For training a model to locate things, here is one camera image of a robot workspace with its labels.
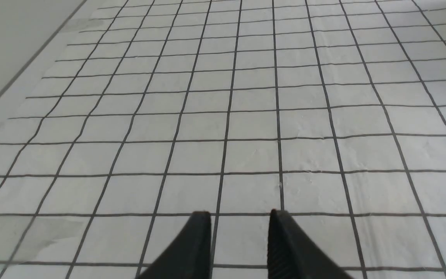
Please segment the grid line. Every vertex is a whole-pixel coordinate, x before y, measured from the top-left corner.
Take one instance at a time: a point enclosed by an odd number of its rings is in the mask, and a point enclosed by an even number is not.
[[[307,13],[309,14],[309,6],[307,5],[307,0],[304,0],[304,2],[306,4]],[[311,36],[313,39],[313,44],[314,44],[314,46],[316,46],[316,38],[314,35],[313,23],[312,23],[311,18],[309,18],[309,25],[311,26]],[[328,90],[327,90],[326,86],[324,85],[324,76],[322,74],[322,69],[320,66],[321,62],[320,62],[320,58],[319,58],[319,53],[317,52],[317,48],[315,48],[315,55],[316,55],[316,60],[317,60],[317,64],[318,64],[317,70],[319,71],[319,76],[320,76],[321,83],[322,83],[322,90],[324,92],[324,99],[326,101],[326,106],[328,108],[329,126],[331,128],[331,135],[333,138],[333,143],[335,145],[335,152],[336,152],[336,158],[338,161],[338,168],[340,170],[340,176],[342,178],[343,189],[345,191],[345,199],[347,201],[347,208],[348,208],[348,212],[350,215],[350,222],[352,224],[352,232],[354,233],[355,245],[357,248],[357,256],[359,257],[359,263],[361,265],[362,276],[364,279],[368,279],[368,275],[366,273],[366,264],[364,263],[364,256],[362,253],[361,241],[359,238],[359,232],[357,231],[357,225],[355,222],[355,218],[352,215],[354,213],[353,208],[352,208],[352,201],[350,200],[349,189],[347,186],[347,178],[345,177],[345,172],[344,172],[343,164],[342,164],[342,158],[340,155],[340,147],[338,146],[338,139],[336,138],[335,124],[333,123],[333,115],[331,114]]]

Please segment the white floor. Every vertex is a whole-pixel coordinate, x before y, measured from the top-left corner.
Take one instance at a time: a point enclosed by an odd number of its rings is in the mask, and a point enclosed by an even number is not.
[[[194,210],[214,279],[265,278],[272,208],[353,278],[446,278],[446,0],[92,17],[0,128],[0,278],[133,278]]]

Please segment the square grid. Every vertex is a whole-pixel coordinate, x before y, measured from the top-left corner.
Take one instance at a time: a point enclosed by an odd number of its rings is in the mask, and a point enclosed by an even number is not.
[[[354,278],[446,277],[432,3],[106,1],[0,129],[0,276],[133,277],[207,210],[213,278],[262,278],[281,208]]]

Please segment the black line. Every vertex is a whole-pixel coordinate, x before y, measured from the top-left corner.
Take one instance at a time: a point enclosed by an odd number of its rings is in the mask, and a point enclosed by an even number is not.
[[[166,177],[168,176],[168,169],[170,168],[170,163],[171,163],[172,157],[173,157],[173,151],[175,150],[175,144],[176,144],[176,141],[177,141],[178,133],[180,131],[180,124],[181,124],[181,120],[182,120],[182,115],[184,113],[185,105],[187,103],[187,99],[188,99],[188,95],[189,95],[189,91],[190,91],[190,87],[192,85],[192,80],[193,80],[194,73],[195,73],[195,67],[197,65],[197,58],[199,57],[199,53],[200,53],[200,50],[201,50],[202,39],[204,37],[204,31],[206,30],[206,23],[208,21],[209,10],[211,9],[211,4],[212,4],[212,0],[210,0],[209,5],[208,5],[208,10],[206,12],[206,19],[204,21],[205,25],[203,26],[202,31],[201,31],[201,37],[199,39],[199,46],[197,47],[197,53],[195,55],[194,63],[192,65],[192,72],[191,72],[190,79],[189,79],[189,82],[188,82],[188,85],[187,85],[187,90],[185,92],[184,103],[182,104],[182,108],[181,108],[179,116],[178,116],[177,129],[175,131],[175,135],[173,136],[173,143],[172,143],[172,146],[170,148],[170,154],[168,155],[168,160],[166,161],[165,172],[163,173],[163,178],[161,179],[161,185],[160,185],[160,188],[159,188],[158,196],[156,198],[156,204],[154,205],[154,212],[153,212],[154,215],[151,218],[151,222],[150,222],[149,228],[147,230],[146,240],[144,242],[144,247],[142,248],[142,253],[141,253],[141,256],[140,256],[139,265],[137,267],[136,274],[140,274],[140,270],[141,270],[142,264],[144,263],[144,258],[145,258],[146,252],[147,252],[147,247],[149,245],[149,240],[151,238],[151,233],[152,233],[152,230],[153,230],[153,227],[154,227],[154,221],[156,219],[156,214],[158,213],[158,208],[159,208],[159,204],[160,204],[160,201],[161,201],[161,195],[163,194],[163,188],[165,186]]]
[[[304,0],[305,4],[306,4],[306,8],[307,8],[307,13],[309,14],[309,6],[307,5],[307,0]],[[341,4],[340,1],[340,6],[342,7],[343,12],[345,13],[345,9],[343,9],[343,6]],[[347,13],[345,13],[345,19],[347,20],[349,29],[351,28],[350,23],[348,21],[348,17],[347,17]],[[314,35],[314,29],[313,29],[313,23],[311,18],[309,18],[309,24],[311,26],[311,36],[313,39],[313,44],[314,46],[316,46],[316,38]],[[354,238],[355,238],[355,243],[356,243],[356,247],[357,247],[357,254],[359,256],[359,263],[361,264],[361,271],[362,271],[362,276],[364,279],[368,279],[368,274],[366,273],[366,264],[364,263],[364,256],[362,253],[362,247],[361,247],[361,241],[359,238],[359,232],[357,231],[357,225],[355,222],[355,218],[354,218],[354,212],[353,212],[353,208],[352,208],[352,201],[350,200],[350,194],[349,194],[349,189],[348,189],[348,185],[347,185],[347,178],[345,177],[345,171],[343,169],[343,164],[342,164],[342,158],[340,155],[340,147],[338,146],[338,139],[336,137],[336,131],[335,131],[335,124],[333,122],[333,116],[331,114],[331,107],[329,104],[329,97],[328,97],[328,90],[324,84],[324,76],[322,74],[322,69],[321,69],[321,62],[320,62],[320,57],[319,57],[319,53],[317,52],[317,48],[315,48],[315,53],[316,53],[316,60],[317,60],[317,64],[319,66],[317,66],[318,71],[319,71],[319,75],[321,78],[321,83],[322,83],[322,89],[324,91],[324,98],[326,100],[326,104],[328,107],[328,115],[329,115],[329,125],[331,127],[331,134],[333,135],[333,142],[335,144],[335,151],[336,151],[336,157],[338,160],[338,167],[340,169],[340,175],[342,177],[342,182],[343,182],[343,189],[345,191],[345,199],[347,200],[347,206],[348,206],[348,210],[349,210],[349,214],[350,214],[350,221],[352,223],[352,232],[354,233]]]
[[[221,210],[221,195],[223,194],[223,179],[225,178],[225,164],[226,164],[226,151],[228,147],[228,131],[230,130],[230,113],[232,111],[232,101],[233,101],[233,85],[235,82],[235,72],[237,67],[237,48],[238,48],[238,38],[240,32],[240,19],[242,16],[242,2],[240,0],[240,6],[238,9],[238,23],[237,23],[237,33],[235,39],[235,48],[233,55],[233,69],[232,69],[232,82],[230,83],[230,94],[228,96],[228,109],[226,110],[226,126],[225,126],[225,139],[223,141],[223,154],[221,155],[221,174],[220,183],[218,184],[218,198],[216,200],[216,216],[214,217],[214,227],[213,227],[213,238],[211,240],[211,254],[209,258],[209,264],[211,268],[209,269],[209,278],[213,277],[214,268],[214,256],[216,254],[216,237],[218,235],[218,224],[220,223],[220,210]]]
[[[113,25],[113,23],[114,23],[114,21],[112,21],[112,22],[110,23],[110,25],[108,26],[108,28],[110,28],[110,27]],[[94,52],[94,50],[97,48],[97,46],[98,46],[98,44],[96,44],[96,45],[94,46],[94,49],[91,51],[91,53],[89,53],[89,58],[90,58],[90,56],[92,55],[92,53]],[[1,183],[0,183],[0,189],[1,189],[1,187],[3,186],[3,184],[6,182],[6,179],[9,177],[9,174],[11,173],[11,170],[12,170],[13,167],[15,166],[16,161],[17,161],[18,158],[20,157],[20,154],[23,152],[23,149],[25,149],[25,148],[27,147],[27,145],[28,145],[28,144],[29,144],[29,143],[30,143],[30,142],[37,136],[37,134],[39,133],[39,130],[40,130],[41,127],[42,127],[42,123],[44,122],[44,119],[45,119],[46,117],[48,117],[48,116],[54,111],[54,109],[58,106],[58,104],[59,104],[60,101],[62,100],[64,94],[67,93],[67,91],[69,90],[69,88],[71,87],[71,85],[73,84],[73,82],[76,80],[76,78],[78,77],[78,74],[79,74],[80,71],[83,69],[83,67],[84,67],[84,65],[85,65],[86,62],[87,62],[87,59],[85,59],[85,61],[84,61],[83,64],[81,65],[80,69],[78,69],[77,73],[75,74],[75,76],[73,77],[73,79],[70,81],[70,83],[68,84],[67,88],[65,88],[65,90],[63,91],[63,93],[62,93],[60,96],[58,96],[58,99],[57,99],[55,105],[54,105],[54,106],[51,108],[51,110],[50,110],[48,113],[46,113],[46,115],[40,120],[39,125],[37,125],[37,129],[36,129],[36,132],[34,133],[34,135],[27,141],[27,144],[26,144],[26,145],[23,145],[23,147],[22,147],[20,150],[18,150],[18,152],[17,152],[17,154],[16,154],[16,156],[15,156],[15,159],[14,159],[13,162],[11,163],[11,165],[10,165],[10,167],[9,167],[9,169],[8,169],[8,171],[7,171],[7,173],[6,173],[6,175],[3,177],[3,180],[2,180]]]

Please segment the white wall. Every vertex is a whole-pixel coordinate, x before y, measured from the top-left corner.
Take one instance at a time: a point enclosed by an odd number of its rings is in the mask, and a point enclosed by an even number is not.
[[[0,0],[0,91],[82,0]]]

